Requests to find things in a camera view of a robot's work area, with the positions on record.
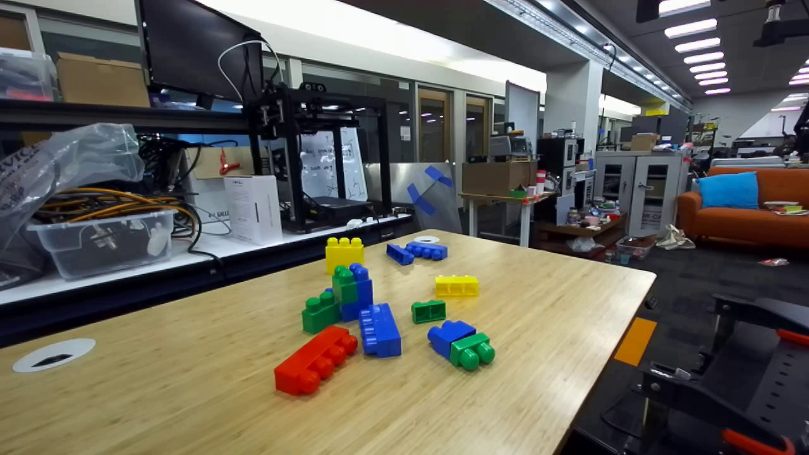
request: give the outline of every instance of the ceiling light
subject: ceiling light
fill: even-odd
[[[789,93],[781,104],[793,104],[793,101],[803,101],[809,98],[809,93]]]
[[[692,50],[715,48],[715,46],[720,46],[719,37],[705,37],[705,41],[678,42],[674,50],[678,53],[692,53]]]
[[[772,110],[800,110],[802,106],[773,106]]]
[[[701,80],[701,86],[720,86],[720,84],[729,84],[729,77],[709,77],[709,80]]]
[[[731,93],[731,89],[729,86],[724,86],[724,89],[711,89],[711,90],[705,90],[709,96],[715,96],[715,93]]]
[[[682,37],[682,36],[696,36],[696,32],[709,32],[709,29],[715,29],[715,17],[711,20],[696,20],[696,22],[682,22],[682,26],[674,26],[674,28],[664,28],[664,37]]]
[[[703,80],[703,77],[729,77],[729,70],[697,72],[696,77],[697,77],[697,80]]]
[[[688,10],[701,10],[701,8],[709,8],[711,0],[662,0],[659,3],[659,17],[664,14],[679,14],[679,13],[688,13]]]
[[[715,50],[715,53],[696,53],[696,55],[688,55],[688,57],[682,57],[682,60],[684,60],[684,66],[692,66],[692,63],[720,60],[720,57],[725,57],[724,50]]]
[[[690,66],[690,72],[705,72],[705,70],[720,70],[720,68],[725,68],[724,60],[709,63],[709,66]]]
[[[551,0],[543,0],[540,5],[548,8],[548,10],[557,10],[557,3],[551,3]]]

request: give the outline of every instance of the yellow lego brick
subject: yellow lego brick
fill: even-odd
[[[336,266],[365,263],[362,238],[328,238],[326,240],[326,273],[331,276]]]
[[[437,276],[435,278],[437,297],[475,297],[480,295],[480,281],[475,276]]]

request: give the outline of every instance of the blue cushion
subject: blue cushion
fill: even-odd
[[[703,206],[759,209],[759,177],[757,171],[703,177],[701,196]]]

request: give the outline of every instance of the orange couch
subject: orange couch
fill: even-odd
[[[757,171],[760,209],[703,206],[697,192],[678,196],[678,226],[692,240],[729,240],[749,244],[809,247],[809,216],[783,216],[764,209],[767,199],[793,199],[809,209],[809,170],[740,170],[720,166],[711,173]]]

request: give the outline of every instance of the shelf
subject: shelf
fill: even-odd
[[[198,249],[212,252],[221,261],[226,261],[226,258],[247,256],[247,252],[255,252],[255,249],[275,249],[275,247],[283,247],[283,244],[296,244],[296,242],[305,242],[305,240],[315,240],[315,238],[344,234],[344,232],[351,232],[351,229],[358,229],[358,226],[391,224],[398,219],[410,219],[410,216],[399,214],[399,216],[366,219],[366,223],[356,223],[356,224],[326,226],[326,229],[313,229],[313,232],[285,232],[281,240],[260,242],[260,244],[231,238],[226,232],[205,232],[199,238],[199,242],[198,242]],[[205,256],[186,252],[186,242],[174,240],[174,256],[169,261],[165,261],[165,263],[131,268],[131,269],[119,269],[119,273],[107,273],[107,276],[94,276],[94,278],[82,278],[82,281],[63,281],[55,273],[50,273],[45,278],[37,278],[37,281],[0,291],[0,307],[3,306],[16,306],[16,304],[25,304],[31,297],[59,295],[59,292],[69,292],[69,291],[107,285],[107,282],[128,281],[128,278],[152,276],[152,273],[165,273],[165,269],[186,268],[186,266],[202,266],[208,261],[210,258],[205,258]]]
[[[157,110],[94,104],[0,101],[0,129],[73,129],[84,124],[131,124],[140,132],[247,134],[243,113]]]

